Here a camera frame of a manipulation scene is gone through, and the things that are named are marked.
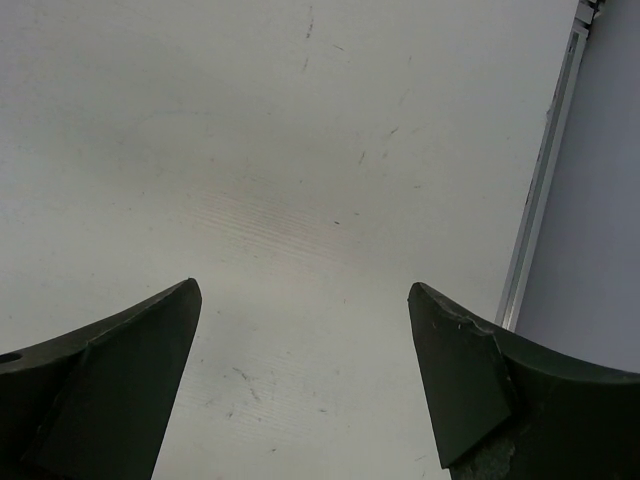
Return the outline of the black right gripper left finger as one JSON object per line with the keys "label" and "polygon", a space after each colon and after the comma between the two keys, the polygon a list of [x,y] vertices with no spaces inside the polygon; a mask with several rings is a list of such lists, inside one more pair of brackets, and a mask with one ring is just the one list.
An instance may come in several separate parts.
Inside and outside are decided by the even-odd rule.
{"label": "black right gripper left finger", "polygon": [[201,305],[189,278],[120,313],[2,354],[2,478],[151,478]]}

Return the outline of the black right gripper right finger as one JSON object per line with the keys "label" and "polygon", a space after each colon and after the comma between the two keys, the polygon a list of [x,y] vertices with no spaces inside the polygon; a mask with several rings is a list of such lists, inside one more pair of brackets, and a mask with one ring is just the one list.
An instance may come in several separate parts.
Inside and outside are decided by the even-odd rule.
{"label": "black right gripper right finger", "polygon": [[451,478],[638,478],[638,374],[541,346],[421,282],[408,308]]}

